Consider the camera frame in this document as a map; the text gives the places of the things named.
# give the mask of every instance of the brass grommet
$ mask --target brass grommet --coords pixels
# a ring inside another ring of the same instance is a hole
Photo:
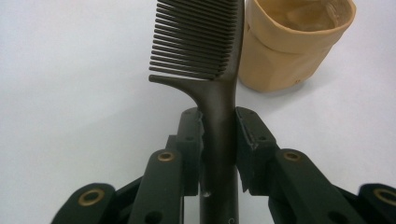
[[[99,203],[105,197],[105,192],[102,189],[90,189],[78,198],[78,203],[81,206],[91,206]]]
[[[165,151],[158,155],[159,161],[172,161],[175,158],[175,155],[172,152]]]
[[[283,157],[288,161],[299,161],[301,158],[300,154],[291,151],[283,153]]]
[[[391,191],[389,189],[375,189],[374,190],[374,195],[377,199],[384,203],[388,203],[390,205],[396,206],[396,192]]]

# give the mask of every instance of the comb teeth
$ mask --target comb teeth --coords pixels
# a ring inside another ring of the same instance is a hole
[[[235,1],[158,0],[151,71],[214,79],[233,46]]]

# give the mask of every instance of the tan fabric basket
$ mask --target tan fabric basket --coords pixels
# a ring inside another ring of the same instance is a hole
[[[240,80],[256,91],[306,80],[355,13],[351,0],[247,0]]]

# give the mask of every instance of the white background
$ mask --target white background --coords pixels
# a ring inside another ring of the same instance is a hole
[[[355,1],[355,21],[305,83],[241,84],[281,147],[307,154],[335,185],[396,187],[396,2]],[[50,223],[92,182],[116,189],[195,106],[148,82],[155,1],[0,2],[0,223]],[[186,199],[186,223],[198,201]],[[240,222],[273,223],[266,197],[240,193]]]

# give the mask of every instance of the screw hole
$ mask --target screw hole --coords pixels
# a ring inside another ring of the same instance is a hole
[[[163,152],[158,155],[159,161],[172,161],[175,158],[175,155],[172,152]]]
[[[374,195],[377,199],[384,203],[396,206],[396,192],[388,189],[375,189]]]
[[[145,222],[147,224],[158,224],[163,220],[163,214],[158,211],[150,212],[145,217]]]
[[[299,161],[301,156],[295,152],[285,152],[283,157],[288,161]]]
[[[81,206],[90,206],[99,203],[105,197],[105,192],[102,189],[90,189],[78,198],[78,203]]]
[[[329,219],[334,223],[337,223],[337,224],[349,223],[347,217],[339,212],[330,212],[328,216],[329,216]]]

